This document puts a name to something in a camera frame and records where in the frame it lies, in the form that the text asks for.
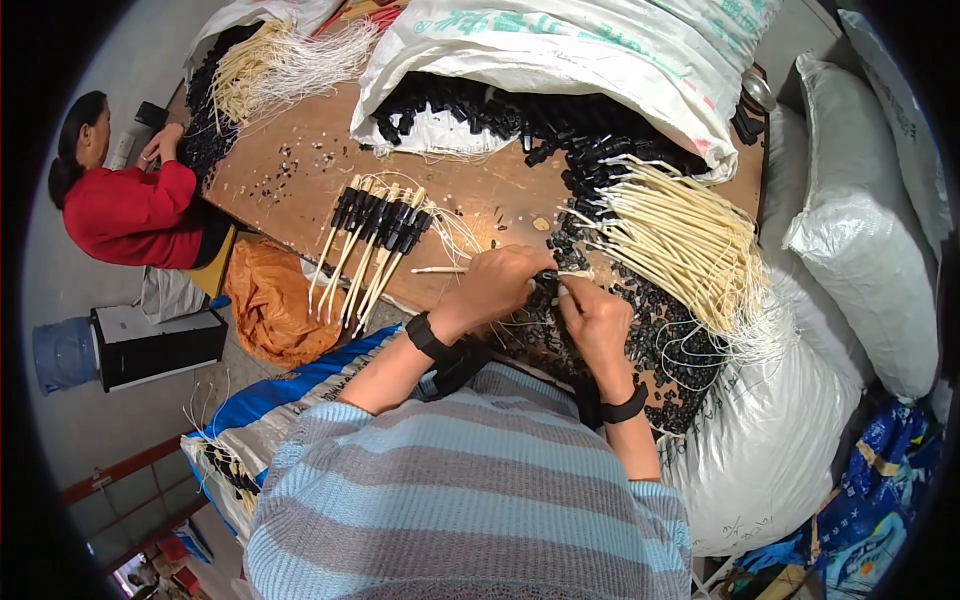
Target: cream cable bundle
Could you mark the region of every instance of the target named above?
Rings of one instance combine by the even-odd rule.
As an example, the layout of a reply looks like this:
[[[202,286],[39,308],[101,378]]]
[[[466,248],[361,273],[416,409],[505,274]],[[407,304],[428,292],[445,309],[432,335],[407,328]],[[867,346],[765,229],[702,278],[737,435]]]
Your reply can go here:
[[[367,19],[316,38],[300,34],[292,20],[266,21],[217,64],[210,84],[213,110],[241,127],[276,116],[359,77],[378,37],[377,25]]]
[[[628,169],[597,190],[619,218],[594,223],[570,211],[606,236],[593,245],[682,302],[711,334],[742,339],[769,295],[750,216],[665,163],[604,162]]]
[[[262,108],[253,104],[253,87],[273,68],[282,47],[281,38],[295,34],[292,20],[265,21],[250,38],[230,48],[217,63],[210,84],[214,112],[222,112],[231,121],[248,126],[250,117]]]

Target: white wire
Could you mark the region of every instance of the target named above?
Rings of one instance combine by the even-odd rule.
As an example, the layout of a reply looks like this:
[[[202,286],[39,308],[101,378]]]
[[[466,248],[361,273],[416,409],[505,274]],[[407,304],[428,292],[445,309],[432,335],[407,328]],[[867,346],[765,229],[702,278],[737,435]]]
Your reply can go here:
[[[378,38],[379,27],[369,19],[316,38],[296,30],[272,37],[260,57],[270,69],[247,91],[251,115],[244,128],[275,119],[303,98],[336,93],[335,84],[360,76]]]

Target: black wrist strap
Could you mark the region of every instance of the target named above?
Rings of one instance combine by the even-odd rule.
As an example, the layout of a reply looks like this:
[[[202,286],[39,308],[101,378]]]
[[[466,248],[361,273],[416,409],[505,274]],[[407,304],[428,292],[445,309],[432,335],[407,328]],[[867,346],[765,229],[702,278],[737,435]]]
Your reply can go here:
[[[430,322],[426,316],[430,311],[424,310],[407,324],[407,335],[417,349],[434,360],[437,365],[447,365],[458,358],[458,354],[450,346],[437,339],[430,329]]]
[[[647,403],[647,384],[643,381],[634,388],[634,394],[623,404],[600,403],[600,418],[604,423],[620,423],[640,414]]]

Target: wrist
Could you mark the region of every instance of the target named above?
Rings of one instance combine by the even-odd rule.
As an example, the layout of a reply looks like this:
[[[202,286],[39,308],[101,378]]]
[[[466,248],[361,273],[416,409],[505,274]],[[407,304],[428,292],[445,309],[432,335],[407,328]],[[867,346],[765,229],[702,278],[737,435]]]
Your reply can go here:
[[[605,361],[603,367],[591,370],[600,389],[601,402],[623,404],[634,394],[634,367],[626,356]]]
[[[433,332],[434,337],[445,346],[453,346],[454,342],[471,329],[471,325],[461,311],[448,304],[441,304],[430,311],[426,320],[430,323],[430,331]]]

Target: light blue striped sweater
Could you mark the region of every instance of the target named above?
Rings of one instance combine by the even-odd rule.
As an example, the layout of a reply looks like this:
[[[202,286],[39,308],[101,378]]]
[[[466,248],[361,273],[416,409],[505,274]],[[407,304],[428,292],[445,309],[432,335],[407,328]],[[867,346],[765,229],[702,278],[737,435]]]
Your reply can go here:
[[[680,495],[629,482],[568,396],[494,363],[431,388],[300,416],[245,556],[263,598],[689,598]]]

